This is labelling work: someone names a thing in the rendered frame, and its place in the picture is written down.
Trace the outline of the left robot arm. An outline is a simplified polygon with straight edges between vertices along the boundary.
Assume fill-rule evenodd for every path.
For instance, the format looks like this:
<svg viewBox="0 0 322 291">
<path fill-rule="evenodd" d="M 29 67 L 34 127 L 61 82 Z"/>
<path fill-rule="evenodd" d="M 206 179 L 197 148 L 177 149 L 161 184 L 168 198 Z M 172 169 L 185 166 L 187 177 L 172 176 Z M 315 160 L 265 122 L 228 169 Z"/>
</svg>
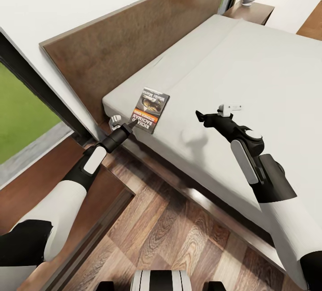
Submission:
<svg viewBox="0 0 322 291">
<path fill-rule="evenodd" d="M 0 291 L 16 291 L 43 262 L 52 261 L 64 247 L 100 164 L 133 133 L 135 120 L 119 126 L 111 117 L 112 133 L 83 152 L 61 182 L 10 232 L 0 236 Z"/>
</svg>

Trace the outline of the hardback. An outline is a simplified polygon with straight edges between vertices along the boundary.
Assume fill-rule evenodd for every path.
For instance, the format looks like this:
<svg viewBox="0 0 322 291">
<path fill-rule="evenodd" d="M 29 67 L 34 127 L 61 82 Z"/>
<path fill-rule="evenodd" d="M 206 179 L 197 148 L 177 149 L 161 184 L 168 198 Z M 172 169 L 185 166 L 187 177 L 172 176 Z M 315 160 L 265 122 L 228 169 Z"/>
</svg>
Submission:
<svg viewBox="0 0 322 291">
<path fill-rule="evenodd" d="M 145 87 L 129 123 L 138 120 L 135 127 L 153 135 L 169 99 L 170 95 Z"/>
</svg>

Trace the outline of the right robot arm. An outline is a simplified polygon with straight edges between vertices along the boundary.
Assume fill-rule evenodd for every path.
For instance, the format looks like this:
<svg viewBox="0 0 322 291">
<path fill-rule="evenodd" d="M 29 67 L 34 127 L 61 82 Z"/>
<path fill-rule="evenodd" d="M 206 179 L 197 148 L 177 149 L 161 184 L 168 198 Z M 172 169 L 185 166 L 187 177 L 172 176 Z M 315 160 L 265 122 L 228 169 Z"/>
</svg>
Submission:
<svg viewBox="0 0 322 291">
<path fill-rule="evenodd" d="M 289 277 L 304 291 L 322 291 L 322 229 L 285 177 L 283 166 L 265 148 L 261 134 L 232 119 L 242 103 L 222 104 L 217 114 L 196 110 L 204 127 L 214 127 L 227 141 L 252 187 Z"/>
</svg>

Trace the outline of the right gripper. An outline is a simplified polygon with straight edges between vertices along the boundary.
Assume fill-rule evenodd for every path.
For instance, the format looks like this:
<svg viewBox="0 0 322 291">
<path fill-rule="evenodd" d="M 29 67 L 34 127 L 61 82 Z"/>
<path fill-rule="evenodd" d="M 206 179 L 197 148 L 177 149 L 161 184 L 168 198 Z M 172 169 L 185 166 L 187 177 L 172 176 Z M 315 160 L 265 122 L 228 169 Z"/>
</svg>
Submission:
<svg viewBox="0 0 322 291">
<path fill-rule="evenodd" d="M 221 110 L 217 110 L 218 112 L 221 112 Z M 224 127 L 229 123 L 235 123 L 233 119 L 233 114 L 230 113 L 229 117 L 222 117 L 221 115 L 217 114 L 205 114 L 203 115 L 201 112 L 196 110 L 196 115 L 198 117 L 199 122 L 204 122 L 204 127 L 210 128 L 214 127 L 221 135 L 222 130 Z"/>
</svg>

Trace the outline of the robot trunk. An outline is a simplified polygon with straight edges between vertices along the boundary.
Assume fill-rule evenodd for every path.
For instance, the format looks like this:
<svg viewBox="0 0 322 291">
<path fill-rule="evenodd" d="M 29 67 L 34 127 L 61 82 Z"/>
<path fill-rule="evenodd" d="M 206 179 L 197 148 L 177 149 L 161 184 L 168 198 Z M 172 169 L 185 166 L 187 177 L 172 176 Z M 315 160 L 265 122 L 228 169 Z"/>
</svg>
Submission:
<svg viewBox="0 0 322 291">
<path fill-rule="evenodd" d="M 186 270 L 136 270 L 130 291 L 192 291 Z"/>
</svg>

